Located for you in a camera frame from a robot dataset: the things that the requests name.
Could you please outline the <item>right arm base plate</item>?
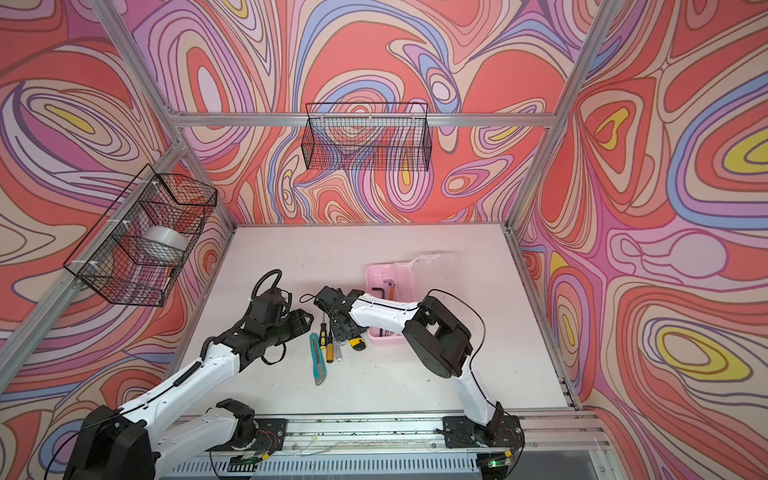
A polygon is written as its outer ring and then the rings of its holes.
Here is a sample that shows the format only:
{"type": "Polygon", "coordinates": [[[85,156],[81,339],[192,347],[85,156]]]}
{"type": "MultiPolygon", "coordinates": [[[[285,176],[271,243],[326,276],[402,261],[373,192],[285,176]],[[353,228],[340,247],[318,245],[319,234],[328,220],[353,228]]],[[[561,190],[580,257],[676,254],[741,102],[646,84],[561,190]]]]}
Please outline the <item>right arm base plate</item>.
{"type": "Polygon", "coordinates": [[[515,451],[526,444],[525,432],[517,416],[503,415],[490,426],[477,424],[466,416],[445,416],[436,432],[449,449],[504,448],[515,451]]]}

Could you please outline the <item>black yellow box cutter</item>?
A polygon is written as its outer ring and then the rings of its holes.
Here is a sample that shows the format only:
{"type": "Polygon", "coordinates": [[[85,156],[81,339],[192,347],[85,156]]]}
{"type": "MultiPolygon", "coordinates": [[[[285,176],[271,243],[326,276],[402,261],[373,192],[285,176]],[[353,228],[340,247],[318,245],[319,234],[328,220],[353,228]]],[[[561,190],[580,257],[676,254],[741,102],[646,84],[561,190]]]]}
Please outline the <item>black yellow box cutter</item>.
{"type": "Polygon", "coordinates": [[[366,344],[364,340],[361,337],[355,337],[348,341],[348,344],[355,350],[355,351],[363,351],[366,349],[366,344]]]}

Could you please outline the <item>pink plastic tool box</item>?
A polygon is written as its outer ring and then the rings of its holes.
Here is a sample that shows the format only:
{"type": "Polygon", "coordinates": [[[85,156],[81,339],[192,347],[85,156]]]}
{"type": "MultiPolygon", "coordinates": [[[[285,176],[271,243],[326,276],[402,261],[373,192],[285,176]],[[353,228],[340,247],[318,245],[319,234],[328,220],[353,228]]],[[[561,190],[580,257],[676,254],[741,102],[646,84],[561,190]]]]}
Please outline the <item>pink plastic tool box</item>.
{"type": "Polygon", "coordinates": [[[388,290],[386,279],[396,284],[394,300],[401,303],[419,303],[425,296],[433,296],[456,317],[462,312],[461,305],[456,306],[455,300],[443,293],[444,290],[456,294],[462,281],[458,278],[461,262],[456,252],[439,252],[422,254],[409,261],[394,263],[378,263],[366,267],[365,291],[381,299],[371,292],[372,287],[388,290]]]}

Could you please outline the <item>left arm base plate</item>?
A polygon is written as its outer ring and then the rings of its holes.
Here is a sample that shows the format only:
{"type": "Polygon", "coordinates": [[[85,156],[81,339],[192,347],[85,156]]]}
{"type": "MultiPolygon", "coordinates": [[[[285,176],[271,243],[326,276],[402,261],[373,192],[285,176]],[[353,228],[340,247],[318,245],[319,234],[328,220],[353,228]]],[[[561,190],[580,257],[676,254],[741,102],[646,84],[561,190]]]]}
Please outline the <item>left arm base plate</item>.
{"type": "Polygon", "coordinates": [[[288,420],[285,418],[257,418],[253,427],[236,428],[234,438],[210,448],[211,452],[252,451],[269,453],[281,451],[286,437],[288,420]]]}

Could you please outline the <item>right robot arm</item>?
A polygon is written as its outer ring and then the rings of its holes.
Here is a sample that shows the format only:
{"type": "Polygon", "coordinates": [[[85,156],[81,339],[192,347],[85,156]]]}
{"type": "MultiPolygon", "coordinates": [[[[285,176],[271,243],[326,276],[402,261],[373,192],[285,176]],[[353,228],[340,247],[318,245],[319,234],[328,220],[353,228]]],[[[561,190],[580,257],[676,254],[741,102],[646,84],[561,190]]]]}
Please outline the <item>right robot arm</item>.
{"type": "Polygon", "coordinates": [[[469,328],[438,298],[427,295],[419,302],[397,302],[325,286],[313,303],[327,315],[333,336],[341,341],[350,343],[370,328],[403,336],[430,372],[453,382],[469,439],[492,444],[502,426],[503,407],[485,394],[473,371],[469,328]]]}

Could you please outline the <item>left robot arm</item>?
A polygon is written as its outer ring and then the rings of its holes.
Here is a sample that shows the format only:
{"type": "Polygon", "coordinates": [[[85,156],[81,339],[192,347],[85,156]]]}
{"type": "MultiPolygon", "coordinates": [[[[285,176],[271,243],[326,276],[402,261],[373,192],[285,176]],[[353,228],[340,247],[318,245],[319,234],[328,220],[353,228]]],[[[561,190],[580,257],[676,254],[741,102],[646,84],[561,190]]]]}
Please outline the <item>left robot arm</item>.
{"type": "Polygon", "coordinates": [[[254,410],[231,398],[203,415],[178,419],[218,386],[306,333],[312,314],[293,309],[290,295],[272,287],[253,297],[243,317],[207,338],[197,359],[122,406],[101,406],[71,437],[67,479],[160,479],[215,447],[247,450],[263,431],[254,410]]]}

